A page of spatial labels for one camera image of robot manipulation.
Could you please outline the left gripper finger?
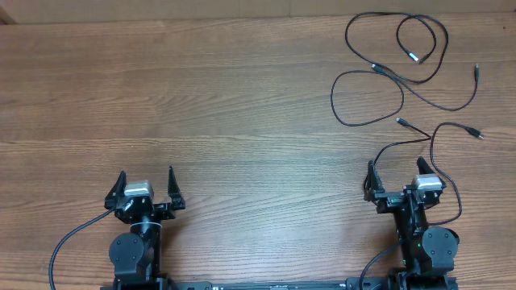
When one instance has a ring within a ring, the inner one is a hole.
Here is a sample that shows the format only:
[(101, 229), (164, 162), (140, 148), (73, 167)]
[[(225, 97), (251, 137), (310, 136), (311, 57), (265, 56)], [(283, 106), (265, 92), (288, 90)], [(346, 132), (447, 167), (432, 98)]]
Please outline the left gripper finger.
[(123, 196), (124, 189), (127, 184), (127, 174), (125, 171), (121, 171), (117, 181), (111, 190), (107, 193), (104, 199), (105, 209), (114, 209), (118, 203), (120, 197)]
[(185, 209), (185, 199), (181, 194), (172, 166), (169, 166), (168, 196), (171, 199), (174, 210)]

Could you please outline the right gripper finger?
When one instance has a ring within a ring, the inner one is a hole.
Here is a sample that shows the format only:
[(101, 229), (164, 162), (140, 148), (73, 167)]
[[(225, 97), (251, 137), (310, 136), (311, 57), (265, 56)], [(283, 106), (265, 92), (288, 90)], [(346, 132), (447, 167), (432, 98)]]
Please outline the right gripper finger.
[[(418, 175), (420, 175), (420, 174), (432, 174), (432, 173), (436, 174), (435, 171), (430, 167), (428, 162), (426, 162), (425, 159), (422, 156), (418, 157), (418, 159), (416, 161), (416, 164), (417, 164), (417, 167), (418, 167)], [(439, 190), (439, 191), (425, 191), (425, 192), (442, 192), (447, 187), (447, 185), (446, 185), (446, 183), (442, 179), (441, 179), (441, 181), (443, 182), (443, 189), (442, 190)]]
[(377, 195), (383, 194), (385, 188), (381, 182), (381, 178), (376, 170), (373, 159), (368, 162), (368, 172), (364, 179), (364, 199), (366, 201), (376, 201)]

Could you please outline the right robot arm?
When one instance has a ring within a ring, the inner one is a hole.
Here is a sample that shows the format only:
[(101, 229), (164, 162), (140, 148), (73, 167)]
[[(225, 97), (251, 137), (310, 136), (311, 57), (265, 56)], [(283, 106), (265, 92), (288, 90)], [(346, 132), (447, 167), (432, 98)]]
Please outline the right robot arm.
[[(358, 278), (360, 289), (457, 289), (454, 270), (458, 252), (458, 234), (442, 226), (431, 226), (426, 209), (439, 203), (445, 182), (424, 158), (417, 159), (418, 175), (398, 192), (387, 192), (374, 161), (368, 162), (364, 182), (364, 199), (377, 207), (378, 213), (391, 213), (398, 242), (376, 255)], [(382, 256), (399, 249), (403, 266), (389, 270), (385, 278), (368, 278), (368, 269)]]

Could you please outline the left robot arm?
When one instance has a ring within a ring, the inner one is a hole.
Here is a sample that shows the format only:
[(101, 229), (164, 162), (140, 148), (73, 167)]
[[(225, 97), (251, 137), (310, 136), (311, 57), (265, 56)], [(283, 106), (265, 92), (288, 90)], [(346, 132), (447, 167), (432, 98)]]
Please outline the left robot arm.
[(186, 207), (172, 167), (168, 171), (167, 202), (155, 203), (148, 180), (127, 181), (119, 177), (105, 197), (104, 207), (121, 222), (128, 224), (110, 245), (109, 258), (114, 265), (113, 289), (176, 289), (169, 275), (161, 270), (162, 222), (173, 220)]

